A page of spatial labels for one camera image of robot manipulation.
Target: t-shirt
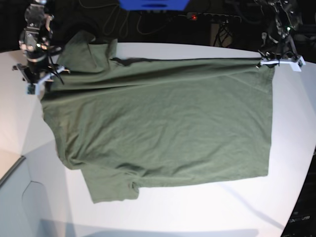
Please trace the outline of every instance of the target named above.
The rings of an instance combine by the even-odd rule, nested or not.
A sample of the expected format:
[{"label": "t-shirt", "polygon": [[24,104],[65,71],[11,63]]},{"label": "t-shirt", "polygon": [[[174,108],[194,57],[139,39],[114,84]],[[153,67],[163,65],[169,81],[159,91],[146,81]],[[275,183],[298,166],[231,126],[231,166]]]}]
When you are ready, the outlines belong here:
[{"label": "t-shirt", "polygon": [[117,41],[80,32],[41,101],[58,156],[94,203],[140,187],[268,174],[274,70],[259,59],[119,60]]}]

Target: blue box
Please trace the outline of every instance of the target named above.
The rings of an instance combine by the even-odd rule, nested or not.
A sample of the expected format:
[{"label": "blue box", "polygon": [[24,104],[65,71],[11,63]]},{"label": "blue box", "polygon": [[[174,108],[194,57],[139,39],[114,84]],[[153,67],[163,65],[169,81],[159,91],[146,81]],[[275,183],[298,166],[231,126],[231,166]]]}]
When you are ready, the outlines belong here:
[{"label": "blue box", "polygon": [[119,0],[121,8],[128,11],[173,10],[183,11],[189,0]]}]

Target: table surface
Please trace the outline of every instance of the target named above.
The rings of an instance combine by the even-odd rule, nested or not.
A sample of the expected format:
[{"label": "table surface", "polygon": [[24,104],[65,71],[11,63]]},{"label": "table surface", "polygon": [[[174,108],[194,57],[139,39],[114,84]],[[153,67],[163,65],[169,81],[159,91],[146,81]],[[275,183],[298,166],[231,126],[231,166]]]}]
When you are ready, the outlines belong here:
[{"label": "table surface", "polygon": [[[259,58],[260,55],[207,46],[119,43],[117,57],[189,59]],[[49,218],[74,223],[77,236],[96,230],[173,232],[173,235],[164,235],[173,237],[281,235],[304,183],[316,144],[316,96],[311,89],[316,88],[313,78],[316,65],[308,63],[301,73],[293,72],[288,65],[276,67],[267,177],[141,188],[137,200],[93,204],[81,172],[66,169],[56,156],[53,135],[42,121],[38,99],[24,95],[21,75],[8,70],[17,61],[21,61],[20,52],[0,54],[5,73],[5,78],[0,80],[3,93],[0,96],[1,100],[3,95],[11,99],[8,102],[11,105],[5,109],[13,114],[7,119],[14,118],[16,124],[2,126],[0,131],[15,129],[17,133],[25,133],[22,134],[25,140],[20,142],[23,144],[21,153],[27,157],[32,180],[45,185],[51,207]]]}]

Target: t-shirt sleeve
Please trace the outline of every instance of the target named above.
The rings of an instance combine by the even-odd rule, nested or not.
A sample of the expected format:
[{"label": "t-shirt sleeve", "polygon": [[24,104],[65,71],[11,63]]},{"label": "t-shirt sleeve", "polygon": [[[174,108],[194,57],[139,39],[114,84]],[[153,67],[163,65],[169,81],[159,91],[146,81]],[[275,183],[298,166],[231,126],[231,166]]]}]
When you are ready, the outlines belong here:
[{"label": "t-shirt sleeve", "polygon": [[138,187],[133,177],[121,170],[96,165],[81,169],[93,203],[137,199]]}]

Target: black cable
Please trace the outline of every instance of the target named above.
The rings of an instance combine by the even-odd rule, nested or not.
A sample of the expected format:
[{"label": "black cable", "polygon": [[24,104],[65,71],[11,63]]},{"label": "black cable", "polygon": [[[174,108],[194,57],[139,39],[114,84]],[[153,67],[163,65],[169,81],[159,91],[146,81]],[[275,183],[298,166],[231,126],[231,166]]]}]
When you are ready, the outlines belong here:
[{"label": "black cable", "polygon": [[228,36],[231,37],[231,42],[230,42],[230,44],[228,44],[225,48],[230,48],[232,45],[234,45],[234,42],[235,42],[235,34],[234,34],[234,32],[231,32],[230,28],[229,28],[227,34],[228,34]]},{"label": "black cable", "polygon": [[[105,23],[104,23],[104,25],[103,25],[103,27],[102,27],[102,31],[103,31],[103,34],[104,34],[105,36],[109,36],[110,34],[113,33],[114,29],[116,28],[116,25],[117,25],[117,22],[118,22],[118,19],[119,19],[119,15],[120,15],[120,13],[121,13],[121,11],[122,11],[122,9],[121,9],[121,7],[119,6],[118,3],[108,3],[108,4],[104,4],[104,5],[100,5],[100,6],[85,6],[85,5],[82,4],[81,0],[78,0],[78,2],[79,2],[79,4],[80,4],[81,7],[86,8],[86,9],[99,9],[99,8],[106,8],[106,7],[112,6],[113,9],[112,9],[112,11],[111,11],[111,13],[110,13],[110,16],[108,17],[108,19],[107,19],[107,20],[105,21]],[[117,11],[117,14],[116,14],[115,19],[114,19],[114,25],[112,26],[112,28],[111,28],[109,31],[106,32],[105,29],[106,29],[108,23],[110,22],[112,16],[114,15],[114,13],[115,13],[116,11]],[[123,23],[122,23],[122,25],[121,25],[121,27],[120,27],[120,29],[119,29],[119,36],[120,36],[121,38],[126,38],[127,35],[128,35],[128,25],[127,25],[127,21],[128,21],[128,19],[129,19],[129,15],[130,15],[130,11],[126,11],[125,19],[124,19],[124,21],[123,21]],[[126,27],[126,32],[125,32],[125,34],[123,35],[122,32],[123,32],[124,27]]]},{"label": "black cable", "polygon": [[47,70],[47,69],[44,69],[45,72],[48,72],[48,73],[52,73],[54,74],[56,77],[58,77],[58,74],[56,74],[55,72],[53,72],[52,70]]},{"label": "black cable", "polygon": [[163,28],[165,28],[165,27],[167,26],[167,24],[169,24],[169,22],[168,22],[167,24],[165,24],[165,25],[163,25],[163,26],[161,26],[161,27],[159,27],[159,28],[157,28],[157,29],[155,29],[155,30],[153,30],[153,31],[144,33],[144,32],[141,32],[140,29],[139,29],[139,23],[140,23],[140,20],[141,20],[141,19],[142,19],[142,16],[140,16],[140,17],[138,18],[137,25],[136,25],[136,30],[137,30],[138,33],[140,33],[141,35],[144,35],[144,36],[145,36],[145,35],[151,35],[151,34],[157,33],[158,31],[160,31],[160,30],[162,30]]},{"label": "black cable", "polygon": [[58,79],[61,81],[61,83],[64,85],[65,83],[64,83],[64,81],[62,80],[61,76],[58,74],[58,72],[57,72],[57,70],[56,70],[56,67],[55,67],[55,65],[54,65],[54,63],[53,63],[53,59],[51,58],[51,55],[50,55],[49,50],[47,51],[47,54],[48,54],[48,57],[49,57],[49,59],[50,59],[52,69],[55,71],[56,76],[57,76]]},{"label": "black cable", "polygon": [[251,25],[259,25],[259,24],[262,23],[262,19],[258,20],[258,21],[251,21],[251,20],[247,19],[244,16],[244,14],[241,12],[241,10],[239,9],[236,0],[232,0],[232,3],[233,3],[233,6],[234,6],[234,9],[235,9],[236,13],[244,20],[244,22],[246,22],[248,24],[251,24]]},{"label": "black cable", "polygon": [[227,39],[227,37],[230,35],[230,32],[228,30],[226,30],[226,24],[220,24],[220,27],[218,28],[218,32],[216,34],[215,40],[214,40],[214,44],[213,46],[216,45],[216,43],[219,44],[220,47],[223,47],[223,42]]},{"label": "black cable", "polygon": [[229,25],[227,24],[226,26],[228,26],[228,30],[227,30],[226,27],[224,28],[224,30],[226,31],[226,33],[227,33],[230,37],[233,37],[233,35],[232,35],[231,32],[230,32]]},{"label": "black cable", "polygon": [[291,53],[293,56],[295,55],[294,52],[292,50],[289,50],[289,51],[286,51],[284,52],[280,58],[283,58],[284,55],[288,54],[288,53]]}]

